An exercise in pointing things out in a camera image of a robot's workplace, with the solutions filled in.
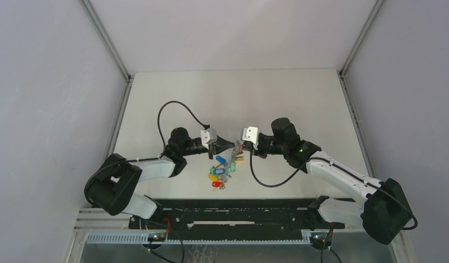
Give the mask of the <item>blue keyring with keys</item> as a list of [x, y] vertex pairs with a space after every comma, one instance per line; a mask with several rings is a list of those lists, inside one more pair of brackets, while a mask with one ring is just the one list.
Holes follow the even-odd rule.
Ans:
[[213, 191], [224, 190], [226, 183], [232, 178], [232, 173], [236, 171], [237, 163], [245, 160], [243, 147], [243, 141], [237, 141], [228, 158], [222, 156], [215, 157], [218, 164], [212, 166], [208, 174]]

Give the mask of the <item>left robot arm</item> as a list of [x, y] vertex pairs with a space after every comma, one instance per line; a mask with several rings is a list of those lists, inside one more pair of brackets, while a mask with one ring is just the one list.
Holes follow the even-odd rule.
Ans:
[[219, 137], [213, 128], [191, 138], [185, 128], [172, 130], [170, 138], [159, 157], [128, 160], [113, 153], [89, 178], [84, 187], [86, 200], [108, 214], [121, 213], [141, 217], [149, 228], [162, 224], [163, 214], [155, 201], [135, 193], [143, 181], [172, 178], [187, 165], [186, 157], [206, 153], [209, 158], [234, 147], [234, 143]]

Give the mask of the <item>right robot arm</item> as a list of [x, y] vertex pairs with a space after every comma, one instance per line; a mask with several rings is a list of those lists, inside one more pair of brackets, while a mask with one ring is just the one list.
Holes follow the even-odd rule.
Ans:
[[388, 245], [401, 232], [414, 230], [418, 220], [401, 185], [361, 174], [333, 159], [321, 147], [300, 138], [286, 117], [271, 123], [272, 135], [257, 127], [244, 127], [242, 140], [250, 156], [282, 155], [296, 171], [318, 177], [351, 198], [350, 201], [320, 196], [308, 206], [309, 222], [322, 228], [327, 223], [361, 227], [375, 241]]

